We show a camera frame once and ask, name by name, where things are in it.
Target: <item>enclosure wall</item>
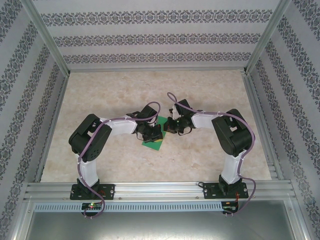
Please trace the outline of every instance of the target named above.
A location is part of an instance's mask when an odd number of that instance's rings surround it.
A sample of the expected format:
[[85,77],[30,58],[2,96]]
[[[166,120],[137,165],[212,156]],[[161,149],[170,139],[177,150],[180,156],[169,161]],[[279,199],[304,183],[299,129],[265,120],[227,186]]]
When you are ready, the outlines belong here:
[[0,239],[33,182],[65,77],[17,0],[0,3]]
[[36,0],[68,67],[243,67],[279,0]]
[[283,175],[320,238],[320,1],[293,0],[251,78]]

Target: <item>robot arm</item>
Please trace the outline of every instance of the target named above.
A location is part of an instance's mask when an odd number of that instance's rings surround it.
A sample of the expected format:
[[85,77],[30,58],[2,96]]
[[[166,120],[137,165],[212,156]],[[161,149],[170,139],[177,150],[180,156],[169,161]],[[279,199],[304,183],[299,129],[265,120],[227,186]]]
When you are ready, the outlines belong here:
[[[185,99],[179,103],[190,108]],[[252,143],[252,136],[247,127],[232,117],[194,113],[177,104],[169,111],[172,113],[172,117],[168,117],[163,126],[166,132],[183,135],[185,128],[190,128],[188,133],[192,129],[198,128],[215,130],[219,143],[225,152],[224,167],[219,176],[219,188],[224,195],[234,191],[242,182],[238,174],[241,157]],[[244,120],[236,109],[231,109],[227,113]]]
[[[78,184],[83,184],[83,180],[90,187],[97,183],[99,184],[96,158],[101,153],[109,137],[120,134],[139,133],[142,135],[143,140],[146,143],[163,139],[161,126],[154,123],[156,118],[151,119],[150,121],[139,120],[152,117],[156,113],[157,112],[152,107],[147,105],[141,112],[137,111],[125,115],[123,117],[125,119],[113,120],[105,123],[97,132],[88,150],[85,152],[81,161],[79,162],[82,179],[78,178]],[[71,149],[76,154],[77,158],[91,138],[89,133],[93,133],[105,120],[105,118],[99,118],[94,114],[90,114],[71,135],[69,144],[71,145]]]

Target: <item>beige surface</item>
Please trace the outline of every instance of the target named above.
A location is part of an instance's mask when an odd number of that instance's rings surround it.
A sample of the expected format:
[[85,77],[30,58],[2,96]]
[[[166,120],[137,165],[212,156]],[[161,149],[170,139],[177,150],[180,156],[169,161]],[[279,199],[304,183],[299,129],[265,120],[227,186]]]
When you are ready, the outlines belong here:
[[[168,117],[173,105],[168,91],[178,100],[186,98],[194,109],[238,109],[256,135],[241,173],[271,179],[239,71],[147,71],[71,73],[41,181],[76,181],[77,160],[68,139],[88,114],[121,117],[158,101],[160,115]],[[159,151],[141,143],[134,134],[109,138],[97,158],[100,181],[217,181],[224,166],[224,152],[213,130],[194,129],[185,136],[167,133]]]

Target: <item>patterned wallpaper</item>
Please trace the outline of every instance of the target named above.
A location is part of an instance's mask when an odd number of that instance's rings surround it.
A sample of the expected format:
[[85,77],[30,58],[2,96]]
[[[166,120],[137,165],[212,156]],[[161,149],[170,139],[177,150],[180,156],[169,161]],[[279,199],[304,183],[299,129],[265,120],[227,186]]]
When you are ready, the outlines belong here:
[[319,16],[319,1],[293,0],[251,73],[312,239],[320,239]]
[[35,0],[68,67],[244,67],[279,0]]
[[65,81],[18,0],[0,3],[0,240],[33,182]]

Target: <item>enclosure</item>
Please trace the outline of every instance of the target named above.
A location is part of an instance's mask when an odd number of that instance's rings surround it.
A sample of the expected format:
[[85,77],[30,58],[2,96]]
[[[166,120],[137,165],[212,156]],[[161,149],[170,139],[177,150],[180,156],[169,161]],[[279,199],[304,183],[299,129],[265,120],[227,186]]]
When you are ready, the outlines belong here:
[[[0,239],[320,239],[319,4],[2,0]],[[85,219],[91,201],[71,200],[70,136],[89,114],[151,101],[167,118],[167,92],[194,110],[237,109],[252,128],[246,209],[226,217],[235,199],[199,187],[218,182],[225,153],[214,130],[196,128],[166,132],[158,150],[108,138],[96,172],[112,200]]]

